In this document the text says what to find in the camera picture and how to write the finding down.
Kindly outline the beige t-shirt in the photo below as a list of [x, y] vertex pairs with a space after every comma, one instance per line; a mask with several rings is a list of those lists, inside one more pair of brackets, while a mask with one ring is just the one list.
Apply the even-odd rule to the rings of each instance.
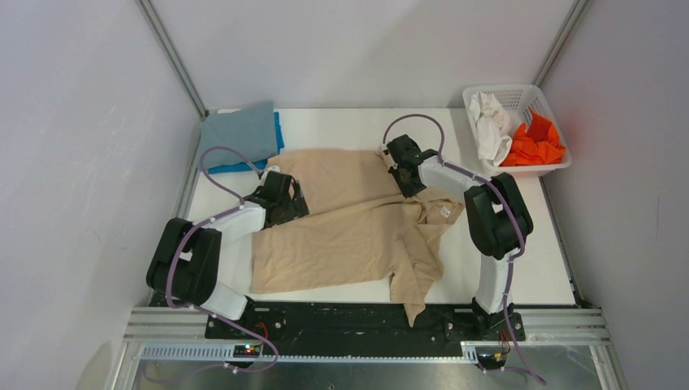
[[414, 324], [444, 275], [440, 242], [462, 202], [430, 186], [404, 197], [372, 150], [304, 149], [268, 163], [299, 181], [309, 214], [253, 236], [251, 292], [386, 279], [391, 301]]

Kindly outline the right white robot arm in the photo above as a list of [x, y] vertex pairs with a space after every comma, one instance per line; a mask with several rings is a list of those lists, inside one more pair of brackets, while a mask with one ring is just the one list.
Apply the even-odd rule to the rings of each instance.
[[420, 149], [407, 135], [381, 145], [380, 152], [404, 197], [433, 187], [463, 198], [470, 238], [481, 254], [470, 329], [482, 340], [511, 331], [514, 260], [524, 254], [534, 228], [516, 180], [507, 173], [482, 177], [436, 150]]

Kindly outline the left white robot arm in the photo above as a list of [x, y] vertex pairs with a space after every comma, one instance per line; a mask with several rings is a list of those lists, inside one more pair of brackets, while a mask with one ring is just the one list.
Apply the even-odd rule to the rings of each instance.
[[219, 281], [221, 247], [309, 213], [301, 183], [292, 175], [267, 171], [260, 185], [229, 210], [198, 223], [170, 219], [145, 282], [165, 297], [224, 317], [225, 327], [235, 337], [248, 337], [257, 318], [246, 309], [247, 296]]

